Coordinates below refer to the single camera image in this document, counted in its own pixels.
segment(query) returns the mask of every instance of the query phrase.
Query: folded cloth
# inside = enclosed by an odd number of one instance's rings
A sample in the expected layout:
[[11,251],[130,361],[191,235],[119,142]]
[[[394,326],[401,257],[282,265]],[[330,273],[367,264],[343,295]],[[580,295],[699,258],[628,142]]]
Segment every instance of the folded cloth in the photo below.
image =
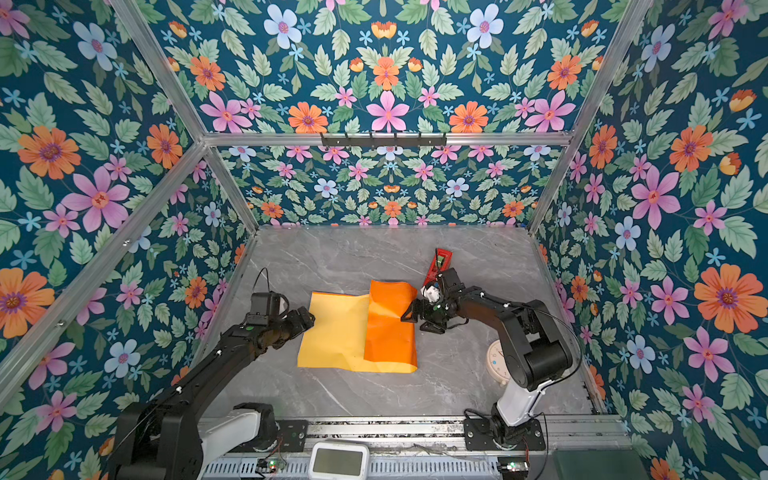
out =
[[415,372],[413,324],[400,322],[415,296],[407,283],[383,282],[371,282],[369,295],[313,293],[315,326],[304,333],[296,366]]

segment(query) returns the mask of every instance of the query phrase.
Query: white device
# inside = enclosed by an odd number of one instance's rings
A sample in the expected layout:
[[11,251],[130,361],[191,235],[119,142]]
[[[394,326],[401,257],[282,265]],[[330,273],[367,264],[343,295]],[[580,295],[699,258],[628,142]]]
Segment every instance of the white device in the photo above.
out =
[[368,476],[368,446],[356,442],[318,442],[312,448],[311,480],[365,480]]

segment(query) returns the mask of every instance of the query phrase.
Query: metal bar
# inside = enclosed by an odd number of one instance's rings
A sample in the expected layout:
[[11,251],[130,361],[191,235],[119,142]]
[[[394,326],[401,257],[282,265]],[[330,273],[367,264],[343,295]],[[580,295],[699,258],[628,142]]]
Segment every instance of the metal bar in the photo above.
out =
[[219,339],[219,333],[222,330],[222,324],[224,321],[226,321],[230,314],[230,308],[232,306],[233,300],[235,295],[237,295],[238,289],[240,288],[240,282],[243,280],[243,275],[248,270],[250,257],[256,249],[256,245],[256,234],[253,234],[248,240],[248,244],[245,247],[243,256],[240,258],[240,263],[238,263],[235,267],[234,274],[230,280],[230,285],[227,287],[227,291],[224,292],[224,295],[219,302],[219,306],[216,309],[216,315],[214,315],[214,317],[210,320],[208,332],[200,342],[200,346],[197,347],[197,351],[195,352],[192,359],[191,368],[194,368],[194,366],[197,365],[197,363],[203,358],[205,358],[206,355],[212,352],[216,346],[217,340]]
[[110,4],[136,44],[141,57],[152,70],[157,84],[163,89],[165,96],[168,97],[182,123],[184,123],[192,140],[201,141],[206,134],[205,125],[192,105],[192,100],[187,96],[184,87],[181,86],[178,77],[170,69],[167,56],[163,53],[162,47],[157,42],[157,38],[152,33],[136,2],[134,0],[113,0]]
[[[325,138],[337,138],[338,135],[328,134]],[[394,134],[372,134],[375,139],[391,139],[396,143]],[[416,139],[419,134],[397,134],[398,139]],[[350,139],[370,139],[370,134],[350,134]],[[566,146],[571,143],[572,135],[567,132],[549,132],[537,134],[446,134],[448,145],[550,145]],[[207,134],[206,143],[211,147],[237,147],[247,145],[249,147],[273,146],[273,145],[309,145],[322,146],[323,138],[315,134],[259,134],[256,132],[243,132],[241,134]]]
[[579,109],[578,116],[574,122],[574,128],[571,131],[573,141],[565,149],[565,152],[560,156],[560,159],[555,165],[552,175],[549,176],[549,182],[541,192],[539,197],[538,207],[536,207],[536,214],[533,220],[528,225],[528,229],[531,232],[535,232],[538,226],[544,219],[544,215],[549,210],[552,201],[554,201],[557,195],[558,188],[562,183],[565,175],[568,173],[568,165],[576,157],[578,149],[584,142],[584,136],[587,134],[594,116],[598,112],[600,103],[603,101],[603,97],[608,92],[608,88],[611,87],[611,82],[616,76],[616,71],[619,65],[624,60],[624,56],[629,50],[630,43],[637,34],[637,30],[643,23],[643,18],[648,12],[653,0],[630,0],[627,9],[624,11],[624,17],[622,17],[619,25],[616,27],[614,37],[611,39],[611,44],[608,45],[608,50],[605,52],[603,65],[600,67],[600,71],[595,75],[592,88],[587,94],[587,98],[584,99],[584,103]]
[[128,252],[131,242],[141,237],[144,228],[168,202],[171,194],[192,173],[203,156],[204,148],[202,143],[192,144],[43,317],[3,359],[0,363],[0,410],[40,363],[40,359],[56,346],[59,336],[88,304],[94,290],[107,279]]
[[240,217],[240,221],[245,225],[246,230],[251,232],[251,234],[256,233],[256,230],[259,230],[259,227],[256,224],[256,219],[253,218],[253,214],[251,213],[250,208],[248,208],[243,192],[235,183],[235,179],[232,177],[232,174],[227,169],[226,165],[224,165],[224,159],[221,157],[221,153],[219,153],[217,148],[209,147],[208,152],[205,154],[205,159],[208,162],[208,166],[213,171],[214,176],[219,180],[221,190],[226,194],[226,197],[230,199],[232,207]]

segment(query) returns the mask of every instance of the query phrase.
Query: gray marble floor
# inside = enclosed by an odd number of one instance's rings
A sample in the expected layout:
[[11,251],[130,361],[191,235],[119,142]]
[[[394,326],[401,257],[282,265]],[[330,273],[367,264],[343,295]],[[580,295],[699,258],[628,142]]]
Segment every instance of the gray marble floor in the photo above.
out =
[[[482,286],[510,300],[544,300],[550,311],[558,311],[523,229],[264,228],[222,328],[242,321],[262,266],[269,268],[272,289],[286,295],[294,308],[308,306],[313,291],[367,293],[371,280],[419,286],[435,247],[454,253],[452,266],[465,285]],[[266,286],[263,280],[260,286]],[[497,338],[493,329],[472,321],[444,335],[416,330],[419,369],[410,374],[299,369],[297,338],[242,371],[207,415],[224,414],[246,401],[271,403],[278,416],[461,415],[465,408],[487,412],[503,393],[484,364],[488,345]],[[538,408],[589,413],[592,404],[581,376],[575,375],[549,389]]]

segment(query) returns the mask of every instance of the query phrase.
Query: red tool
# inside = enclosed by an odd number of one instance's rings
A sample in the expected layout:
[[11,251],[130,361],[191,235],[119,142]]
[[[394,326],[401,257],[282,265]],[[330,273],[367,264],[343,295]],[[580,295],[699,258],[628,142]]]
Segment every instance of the red tool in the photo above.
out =
[[437,274],[451,266],[451,257],[453,253],[442,248],[435,248],[435,256],[432,258],[432,264],[429,266],[429,273],[424,280],[424,286],[437,280]]

